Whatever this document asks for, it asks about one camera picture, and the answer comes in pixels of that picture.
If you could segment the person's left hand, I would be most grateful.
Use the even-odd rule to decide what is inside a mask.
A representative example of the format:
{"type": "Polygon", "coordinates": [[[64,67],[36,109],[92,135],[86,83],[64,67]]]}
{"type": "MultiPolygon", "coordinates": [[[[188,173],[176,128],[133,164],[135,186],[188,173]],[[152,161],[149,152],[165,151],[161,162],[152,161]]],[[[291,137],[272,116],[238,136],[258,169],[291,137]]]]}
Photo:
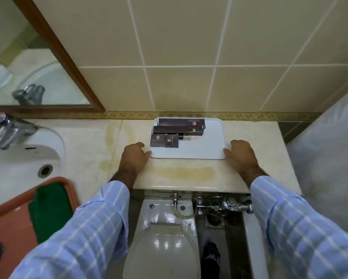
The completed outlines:
{"type": "Polygon", "coordinates": [[[145,145],[142,142],[125,146],[121,155],[119,171],[138,175],[144,169],[149,160],[142,157],[144,146],[145,145]]]}

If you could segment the person's right hand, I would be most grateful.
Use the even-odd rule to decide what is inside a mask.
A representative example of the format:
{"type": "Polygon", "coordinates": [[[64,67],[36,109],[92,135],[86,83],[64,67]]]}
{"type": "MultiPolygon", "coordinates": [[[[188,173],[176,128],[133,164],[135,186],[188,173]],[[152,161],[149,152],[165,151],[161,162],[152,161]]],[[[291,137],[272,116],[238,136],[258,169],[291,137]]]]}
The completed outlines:
{"type": "Polygon", "coordinates": [[[255,152],[249,142],[245,140],[232,140],[231,149],[234,152],[235,161],[228,164],[241,176],[251,174],[251,172],[259,170],[255,152]]]}

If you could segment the white rectangular tray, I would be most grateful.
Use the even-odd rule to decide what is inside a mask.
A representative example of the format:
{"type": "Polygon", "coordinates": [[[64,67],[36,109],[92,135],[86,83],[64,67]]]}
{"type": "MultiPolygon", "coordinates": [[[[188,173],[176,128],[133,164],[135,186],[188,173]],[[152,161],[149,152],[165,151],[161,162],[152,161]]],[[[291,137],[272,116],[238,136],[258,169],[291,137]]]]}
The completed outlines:
{"type": "MultiPolygon", "coordinates": [[[[179,148],[151,148],[152,158],[175,159],[225,159],[223,149],[227,148],[223,123],[217,118],[204,118],[206,128],[199,141],[179,140],[179,148]]],[[[158,118],[153,122],[157,126],[158,118]]]]}

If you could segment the person's right forearm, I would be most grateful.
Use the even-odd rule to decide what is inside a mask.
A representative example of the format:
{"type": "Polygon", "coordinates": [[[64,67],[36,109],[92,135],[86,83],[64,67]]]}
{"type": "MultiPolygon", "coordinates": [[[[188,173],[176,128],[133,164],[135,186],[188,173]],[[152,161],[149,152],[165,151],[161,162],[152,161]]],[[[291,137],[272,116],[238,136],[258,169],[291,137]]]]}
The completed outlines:
{"type": "Polygon", "coordinates": [[[348,233],[298,194],[258,171],[243,172],[268,246],[300,279],[348,279],[348,233]]]}

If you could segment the small dark toiletry box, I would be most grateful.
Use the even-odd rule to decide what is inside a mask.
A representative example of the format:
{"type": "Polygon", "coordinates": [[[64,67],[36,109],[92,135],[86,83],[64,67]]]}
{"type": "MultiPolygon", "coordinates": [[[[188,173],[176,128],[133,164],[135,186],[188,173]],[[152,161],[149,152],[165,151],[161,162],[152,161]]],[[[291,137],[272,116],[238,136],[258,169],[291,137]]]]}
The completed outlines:
{"type": "Polygon", "coordinates": [[[179,147],[179,135],[178,134],[165,134],[164,147],[165,148],[178,148],[179,147]]]}
{"type": "Polygon", "coordinates": [[[165,147],[165,134],[164,133],[152,133],[150,138],[151,148],[164,148],[165,147]]]}

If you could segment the long dark toiletry box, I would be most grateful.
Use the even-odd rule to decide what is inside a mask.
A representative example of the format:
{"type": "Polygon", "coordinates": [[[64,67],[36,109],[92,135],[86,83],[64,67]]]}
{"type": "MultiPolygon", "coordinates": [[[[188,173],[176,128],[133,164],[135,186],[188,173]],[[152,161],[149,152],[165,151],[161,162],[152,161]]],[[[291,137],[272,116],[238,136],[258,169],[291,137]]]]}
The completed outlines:
{"type": "Polygon", "coordinates": [[[203,118],[158,118],[157,126],[188,126],[206,128],[205,120],[203,118]]]}
{"type": "Polygon", "coordinates": [[[153,126],[152,133],[202,136],[204,128],[201,126],[153,126]]]}

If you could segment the chrome flush valve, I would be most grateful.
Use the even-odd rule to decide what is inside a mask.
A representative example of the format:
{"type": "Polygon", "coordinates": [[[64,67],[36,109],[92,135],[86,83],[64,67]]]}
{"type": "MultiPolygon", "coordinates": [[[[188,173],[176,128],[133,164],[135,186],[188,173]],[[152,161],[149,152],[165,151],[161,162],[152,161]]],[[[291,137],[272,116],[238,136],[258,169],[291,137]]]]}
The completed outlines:
{"type": "Polygon", "coordinates": [[[194,198],[196,215],[220,215],[227,216],[231,212],[246,212],[254,214],[251,200],[238,201],[228,196],[198,196],[194,198]]]}

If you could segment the white toilet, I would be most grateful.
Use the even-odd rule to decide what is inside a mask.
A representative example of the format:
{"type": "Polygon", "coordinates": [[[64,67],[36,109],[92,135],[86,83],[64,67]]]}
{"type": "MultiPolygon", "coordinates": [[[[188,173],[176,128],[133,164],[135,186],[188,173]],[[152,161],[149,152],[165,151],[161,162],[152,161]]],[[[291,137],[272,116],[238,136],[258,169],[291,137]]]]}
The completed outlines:
{"type": "Polygon", "coordinates": [[[125,258],[123,279],[201,279],[191,200],[145,199],[125,258]]]}

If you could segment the white bathtub rim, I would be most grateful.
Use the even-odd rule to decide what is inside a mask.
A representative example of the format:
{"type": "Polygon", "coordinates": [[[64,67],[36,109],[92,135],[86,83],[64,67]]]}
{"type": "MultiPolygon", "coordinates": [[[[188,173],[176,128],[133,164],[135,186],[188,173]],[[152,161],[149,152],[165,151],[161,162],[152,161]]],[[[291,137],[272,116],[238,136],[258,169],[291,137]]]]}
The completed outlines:
{"type": "Polygon", "coordinates": [[[261,227],[254,214],[242,213],[253,279],[269,279],[261,227]]]}

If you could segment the person's dark socked foot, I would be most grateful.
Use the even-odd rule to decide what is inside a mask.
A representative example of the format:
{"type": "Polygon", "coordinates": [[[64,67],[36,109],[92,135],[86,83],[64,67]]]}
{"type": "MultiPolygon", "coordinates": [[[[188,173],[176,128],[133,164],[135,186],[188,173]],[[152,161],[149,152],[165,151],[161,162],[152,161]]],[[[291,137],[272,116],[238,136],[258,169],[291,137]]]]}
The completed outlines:
{"type": "Polygon", "coordinates": [[[221,255],[217,244],[212,239],[207,239],[203,247],[203,254],[201,258],[201,272],[202,274],[220,271],[221,255]]]}

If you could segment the white translucent shower curtain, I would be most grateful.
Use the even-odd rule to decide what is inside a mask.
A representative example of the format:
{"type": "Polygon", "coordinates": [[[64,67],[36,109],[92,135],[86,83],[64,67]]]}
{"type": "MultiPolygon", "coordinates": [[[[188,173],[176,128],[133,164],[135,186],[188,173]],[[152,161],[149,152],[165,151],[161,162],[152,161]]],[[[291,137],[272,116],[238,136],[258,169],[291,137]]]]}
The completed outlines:
{"type": "Polygon", "coordinates": [[[287,150],[304,199],[348,233],[348,93],[287,150]]]}

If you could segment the green cloth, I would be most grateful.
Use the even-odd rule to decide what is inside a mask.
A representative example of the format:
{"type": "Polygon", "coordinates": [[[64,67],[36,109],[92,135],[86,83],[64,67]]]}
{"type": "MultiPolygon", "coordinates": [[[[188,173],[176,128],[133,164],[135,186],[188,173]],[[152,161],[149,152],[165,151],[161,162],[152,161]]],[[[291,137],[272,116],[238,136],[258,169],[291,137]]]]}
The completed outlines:
{"type": "Polygon", "coordinates": [[[61,182],[36,188],[28,211],[38,244],[62,229],[74,215],[68,193],[61,182]]]}

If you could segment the white ceramic sink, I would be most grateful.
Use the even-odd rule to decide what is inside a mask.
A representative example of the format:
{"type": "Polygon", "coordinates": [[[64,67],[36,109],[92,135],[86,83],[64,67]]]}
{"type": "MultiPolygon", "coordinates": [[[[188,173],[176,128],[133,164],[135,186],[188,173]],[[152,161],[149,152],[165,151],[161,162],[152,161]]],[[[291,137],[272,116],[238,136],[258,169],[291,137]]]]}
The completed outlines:
{"type": "Polygon", "coordinates": [[[22,136],[0,150],[0,205],[54,177],[65,164],[61,137],[47,128],[22,136]]]}

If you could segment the chrome sink faucet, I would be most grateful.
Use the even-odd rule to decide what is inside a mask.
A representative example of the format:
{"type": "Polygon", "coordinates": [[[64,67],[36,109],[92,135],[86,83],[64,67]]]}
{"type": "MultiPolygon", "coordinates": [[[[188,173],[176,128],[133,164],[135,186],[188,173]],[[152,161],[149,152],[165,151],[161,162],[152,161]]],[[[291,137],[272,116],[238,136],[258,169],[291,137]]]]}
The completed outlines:
{"type": "Polygon", "coordinates": [[[2,112],[0,113],[0,129],[3,129],[0,150],[7,150],[21,136],[34,135],[39,127],[32,122],[2,112]]]}

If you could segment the wooden framed mirror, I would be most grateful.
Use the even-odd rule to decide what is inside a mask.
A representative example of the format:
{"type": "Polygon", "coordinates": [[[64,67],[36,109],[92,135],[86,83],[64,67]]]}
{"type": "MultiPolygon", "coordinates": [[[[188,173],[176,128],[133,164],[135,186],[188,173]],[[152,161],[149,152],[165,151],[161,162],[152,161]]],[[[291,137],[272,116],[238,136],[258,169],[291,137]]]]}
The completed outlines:
{"type": "Polygon", "coordinates": [[[32,0],[0,0],[0,112],[104,112],[32,0]]]}

